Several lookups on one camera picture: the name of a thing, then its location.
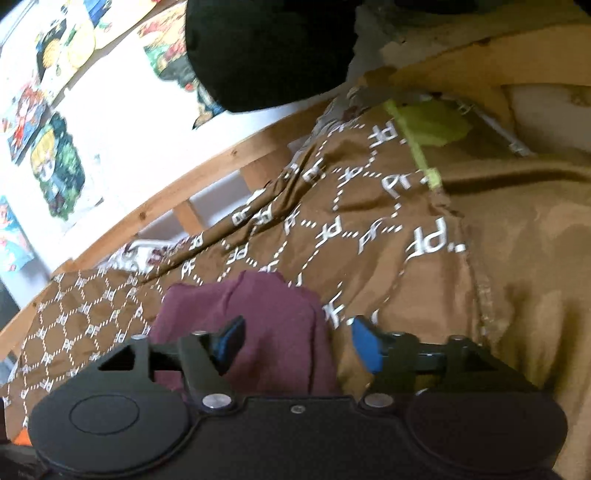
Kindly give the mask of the maroon long-sleeve shirt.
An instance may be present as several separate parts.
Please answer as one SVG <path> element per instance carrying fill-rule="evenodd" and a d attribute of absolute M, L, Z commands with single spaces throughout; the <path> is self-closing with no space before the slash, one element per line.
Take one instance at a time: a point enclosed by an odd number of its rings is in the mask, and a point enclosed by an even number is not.
<path fill-rule="evenodd" d="M 243 395 L 339 395 L 329 327 L 318 295 L 290 287 L 279 273 L 245 271 L 235 279 L 165 292 L 148 338 L 172 343 L 245 319 L 245 344 L 224 375 Z"/>

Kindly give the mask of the white patterned pillow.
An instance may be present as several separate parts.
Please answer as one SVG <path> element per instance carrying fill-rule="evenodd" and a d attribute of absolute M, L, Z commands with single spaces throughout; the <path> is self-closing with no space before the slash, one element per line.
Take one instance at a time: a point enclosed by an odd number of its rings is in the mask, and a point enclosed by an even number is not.
<path fill-rule="evenodd" d="M 256 190 L 250 195 L 249 202 L 240 205 L 211 228 L 186 236 L 175 243 L 143 239 L 131 241 L 99 264 L 89 278 L 106 277 L 115 272 L 116 275 L 136 276 L 136 280 L 127 281 L 128 284 L 136 285 L 139 277 L 149 281 L 170 273 L 183 262 L 193 261 L 198 254 L 235 233 L 240 226 L 245 226 L 252 218 L 253 202 L 264 192 L 264 189 Z"/>

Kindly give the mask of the brown PF-print blanket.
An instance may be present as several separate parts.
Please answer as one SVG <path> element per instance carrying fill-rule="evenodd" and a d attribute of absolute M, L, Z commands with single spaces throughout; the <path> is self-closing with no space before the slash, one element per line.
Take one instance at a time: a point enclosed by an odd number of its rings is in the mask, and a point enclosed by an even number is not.
<path fill-rule="evenodd" d="M 193 261 L 136 285 L 115 272 L 89 278 L 95 269 L 58 275 L 1 390 L 9 437 L 89 362 L 149 334 L 172 285 L 259 271 L 318 295 L 348 394 L 370 380 L 353 353 L 356 315 L 426 342 L 463 334 L 489 347 L 559 402 L 569 433 L 557 470 L 588 478 L 589 158 L 516 156 L 467 108 L 445 104 L 472 130 L 423 148 L 442 180 L 431 190 L 385 103 L 329 107 L 249 222 Z"/>

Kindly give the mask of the lime green cloth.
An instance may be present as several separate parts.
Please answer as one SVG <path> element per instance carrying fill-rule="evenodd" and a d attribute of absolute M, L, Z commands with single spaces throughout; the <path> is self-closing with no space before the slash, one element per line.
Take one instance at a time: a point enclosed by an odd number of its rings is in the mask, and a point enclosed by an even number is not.
<path fill-rule="evenodd" d="M 429 188 L 439 189 L 441 176 L 436 168 L 429 166 L 423 148 L 441 148 L 460 141 L 470 133 L 472 125 L 457 109 L 435 99 L 403 105 L 391 98 L 385 109 L 402 130 L 415 165 L 425 175 Z"/>

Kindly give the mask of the green cartoon wall poster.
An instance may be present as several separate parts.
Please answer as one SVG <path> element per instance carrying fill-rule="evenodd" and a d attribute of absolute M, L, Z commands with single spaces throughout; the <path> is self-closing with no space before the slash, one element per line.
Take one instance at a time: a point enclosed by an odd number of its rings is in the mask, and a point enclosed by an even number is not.
<path fill-rule="evenodd" d="M 58 112 L 38 131 L 29 158 L 49 214 L 68 221 L 81 197 L 86 176 L 67 122 Z"/>

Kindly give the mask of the colourful flower wall poster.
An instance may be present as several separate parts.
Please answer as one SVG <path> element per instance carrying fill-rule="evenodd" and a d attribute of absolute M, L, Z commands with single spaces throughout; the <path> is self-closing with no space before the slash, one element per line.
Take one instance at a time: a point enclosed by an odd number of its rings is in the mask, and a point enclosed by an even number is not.
<path fill-rule="evenodd" d="M 190 104 L 192 128 L 221 114 L 204 84 L 195 75 L 185 42 L 186 1 L 178 2 L 156 14 L 136 29 L 139 43 L 156 77 L 183 90 L 183 100 Z"/>

